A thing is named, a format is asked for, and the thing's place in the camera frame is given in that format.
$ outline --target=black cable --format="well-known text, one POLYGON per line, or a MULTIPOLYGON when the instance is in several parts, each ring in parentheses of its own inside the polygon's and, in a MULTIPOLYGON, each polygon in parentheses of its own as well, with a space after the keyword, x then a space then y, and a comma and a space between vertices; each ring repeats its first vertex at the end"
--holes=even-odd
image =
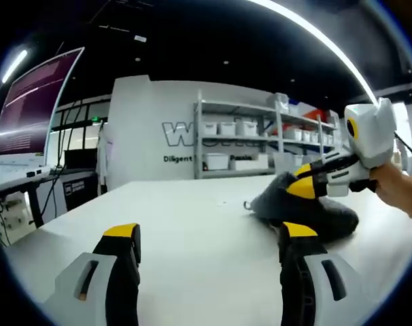
POLYGON ((397 138, 405 147, 407 147, 407 149, 411 152, 411 155, 412 155, 412 148, 408 146, 407 143, 403 141, 396 132, 395 132, 395 138, 397 138))
MULTIPOLYGON (((81 102, 80 102, 80 107, 79 107, 79 109, 78 109, 78 113, 76 114, 73 123, 75 123, 76 120, 78 120, 78 117, 79 117, 79 114, 80 114, 81 110, 82 110, 82 100, 81 100, 81 102)), ((70 148, 71 136, 73 136, 73 129, 70 130, 69 141, 67 142, 67 151, 68 151, 69 148, 70 148)), ((61 177, 62 173, 64 172, 64 169, 65 169, 65 162, 64 162, 64 165, 63 165, 63 167, 61 168, 60 172, 55 176, 55 178, 54 178, 53 181, 52 181, 52 186, 51 186, 50 189, 49 189, 48 196, 46 197, 46 201, 44 202, 43 210, 41 211, 41 216, 42 216, 42 217, 43 217, 44 212, 46 211, 46 208, 47 208, 47 206, 48 206, 50 194, 51 194, 52 192, 54 192, 55 184, 56 184, 56 182, 59 180, 59 178, 61 177)))
POLYGON ((2 212, 3 212, 3 205, 2 205, 2 203, 0 203, 0 206, 1 206, 1 208, 2 208, 2 211, 0 210, 0 218, 1 218, 1 220, 2 220, 2 223, 1 223, 1 224, 2 224, 2 226, 3 226, 3 231, 5 232, 5 237, 7 238, 8 244, 11 245, 10 238, 8 237, 7 227, 5 226, 5 220, 3 219, 3 216, 2 216, 2 212))

